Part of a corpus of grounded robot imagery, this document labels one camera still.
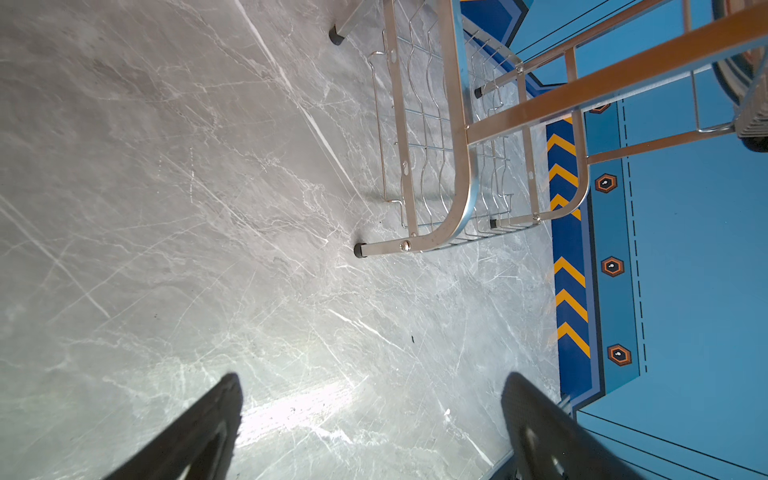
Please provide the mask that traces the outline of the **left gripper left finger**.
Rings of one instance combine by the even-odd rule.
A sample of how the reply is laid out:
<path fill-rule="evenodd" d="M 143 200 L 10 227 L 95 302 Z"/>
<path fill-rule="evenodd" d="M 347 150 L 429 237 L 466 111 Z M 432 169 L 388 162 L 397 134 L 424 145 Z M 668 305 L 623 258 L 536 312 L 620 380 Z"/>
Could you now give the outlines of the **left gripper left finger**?
<path fill-rule="evenodd" d="M 109 479 L 224 479 L 242 421 L 243 392 L 230 372 Z"/>

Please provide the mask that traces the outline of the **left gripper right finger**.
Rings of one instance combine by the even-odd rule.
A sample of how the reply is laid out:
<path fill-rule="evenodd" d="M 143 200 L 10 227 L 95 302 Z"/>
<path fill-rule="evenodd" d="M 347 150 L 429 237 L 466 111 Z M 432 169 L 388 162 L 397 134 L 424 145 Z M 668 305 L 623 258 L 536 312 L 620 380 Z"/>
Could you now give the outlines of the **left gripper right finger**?
<path fill-rule="evenodd" d="M 506 379 L 502 411 L 523 479 L 640 477 L 518 372 Z"/>

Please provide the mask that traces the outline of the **chrome two-tier dish rack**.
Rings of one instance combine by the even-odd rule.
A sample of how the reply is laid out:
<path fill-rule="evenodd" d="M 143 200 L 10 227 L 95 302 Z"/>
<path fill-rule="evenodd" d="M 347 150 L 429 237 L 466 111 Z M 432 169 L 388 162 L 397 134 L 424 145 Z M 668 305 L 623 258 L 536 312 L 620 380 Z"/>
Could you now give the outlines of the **chrome two-tier dish rack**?
<path fill-rule="evenodd" d="M 399 182 L 384 197 L 400 207 L 405 235 L 359 242 L 359 258 L 428 252 L 524 231 L 575 212 L 591 166 L 734 134 L 763 137 L 767 102 L 767 5 L 718 1 L 713 19 L 660 45 L 587 75 L 577 51 L 657 8 L 641 1 L 528 60 L 467 18 L 456 1 L 382 3 L 381 56 L 394 123 Z M 726 80 L 737 94 L 731 120 L 602 153 L 587 147 L 585 116 L 600 107 L 719 63 L 751 61 Z M 574 132 L 575 192 L 563 206 L 541 203 L 535 128 L 566 121 Z"/>

